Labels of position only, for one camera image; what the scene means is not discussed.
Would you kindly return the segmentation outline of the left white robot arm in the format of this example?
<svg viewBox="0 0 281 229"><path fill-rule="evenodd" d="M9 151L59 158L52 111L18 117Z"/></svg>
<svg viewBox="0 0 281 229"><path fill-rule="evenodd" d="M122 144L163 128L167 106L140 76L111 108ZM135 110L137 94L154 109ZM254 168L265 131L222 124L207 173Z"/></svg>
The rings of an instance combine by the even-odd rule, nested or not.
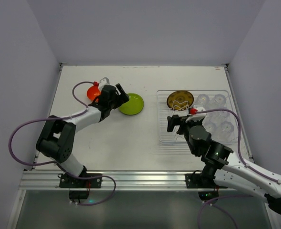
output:
<svg viewBox="0 0 281 229"><path fill-rule="evenodd" d="M75 134L80 130L103 121L111 110L129 101L129 96L118 83L104 85L100 95L85 105L85 110L69 117L50 116L36 143L36 149L53 159L57 166L69 176L85 179L87 169L73 155Z"/></svg>

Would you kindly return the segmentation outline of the orange plastic bowl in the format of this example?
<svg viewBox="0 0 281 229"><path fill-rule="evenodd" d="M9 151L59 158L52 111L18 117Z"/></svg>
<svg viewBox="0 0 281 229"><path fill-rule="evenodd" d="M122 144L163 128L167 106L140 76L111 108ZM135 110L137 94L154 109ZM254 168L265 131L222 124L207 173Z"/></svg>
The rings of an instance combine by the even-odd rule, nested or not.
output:
<svg viewBox="0 0 281 229"><path fill-rule="evenodd" d="M96 85L93 85L91 86L88 90L87 90L87 98L90 100L90 101L94 101L94 99L98 96L100 96L101 94L101 91L100 89L98 88L98 86Z"/></svg>

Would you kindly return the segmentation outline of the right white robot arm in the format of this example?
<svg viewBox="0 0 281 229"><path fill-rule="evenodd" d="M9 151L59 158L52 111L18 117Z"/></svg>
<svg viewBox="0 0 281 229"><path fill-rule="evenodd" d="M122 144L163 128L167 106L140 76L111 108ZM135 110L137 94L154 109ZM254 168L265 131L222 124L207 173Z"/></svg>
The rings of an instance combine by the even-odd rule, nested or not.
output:
<svg viewBox="0 0 281 229"><path fill-rule="evenodd" d="M212 139L202 126L203 114L167 118L167 131L178 126L191 153L205 164L200 180L207 186L233 188L267 203L281 215L281 175L270 172L248 160L243 160L231 148Z"/></svg>

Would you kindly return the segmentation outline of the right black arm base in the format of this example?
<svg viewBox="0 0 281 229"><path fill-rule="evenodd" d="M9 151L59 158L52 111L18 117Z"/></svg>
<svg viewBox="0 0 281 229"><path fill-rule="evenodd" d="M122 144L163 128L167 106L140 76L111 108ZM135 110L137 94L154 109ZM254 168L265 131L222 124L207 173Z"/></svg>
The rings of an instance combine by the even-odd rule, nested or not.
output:
<svg viewBox="0 0 281 229"><path fill-rule="evenodd" d="M215 184L210 169L195 170L185 174L186 188L189 189L210 189L210 191L198 191L200 200L206 202L219 196L219 186Z"/></svg>

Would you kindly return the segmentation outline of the green plate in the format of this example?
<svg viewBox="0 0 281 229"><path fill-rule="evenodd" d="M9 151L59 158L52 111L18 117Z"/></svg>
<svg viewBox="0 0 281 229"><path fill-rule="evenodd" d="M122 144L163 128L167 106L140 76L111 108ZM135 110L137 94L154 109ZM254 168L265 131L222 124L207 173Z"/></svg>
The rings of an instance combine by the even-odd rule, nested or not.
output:
<svg viewBox="0 0 281 229"><path fill-rule="evenodd" d="M124 115L137 115L144 108L143 98L135 93L128 93L129 101L121 105L118 110Z"/></svg>

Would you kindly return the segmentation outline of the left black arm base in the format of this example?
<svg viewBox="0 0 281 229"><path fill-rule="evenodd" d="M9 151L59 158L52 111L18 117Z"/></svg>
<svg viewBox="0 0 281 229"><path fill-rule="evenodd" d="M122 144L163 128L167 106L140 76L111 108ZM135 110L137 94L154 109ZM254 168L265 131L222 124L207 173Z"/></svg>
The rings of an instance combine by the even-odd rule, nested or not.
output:
<svg viewBox="0 0 281 229"><path fill-rule="evenodd" d="M80 177L86 179L77 179L68 174L58 174L60 179L59 187L69 189L69 200L78 204L85 202L91 188L101 188L102 174L82 172Z"/></svg>

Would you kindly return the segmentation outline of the yellow patterned plate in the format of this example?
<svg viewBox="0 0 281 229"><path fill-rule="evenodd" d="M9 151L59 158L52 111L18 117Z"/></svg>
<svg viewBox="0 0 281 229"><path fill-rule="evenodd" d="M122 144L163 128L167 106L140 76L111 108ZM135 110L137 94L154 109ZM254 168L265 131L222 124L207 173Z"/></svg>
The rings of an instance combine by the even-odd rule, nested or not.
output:
<svg viewBox="0 0 281 229"><path fill-rule="evenodd" d="M189 109L193 102L193 94L186 90L172 92L166 100L167 106L173 111L183 111Z"/></svg>

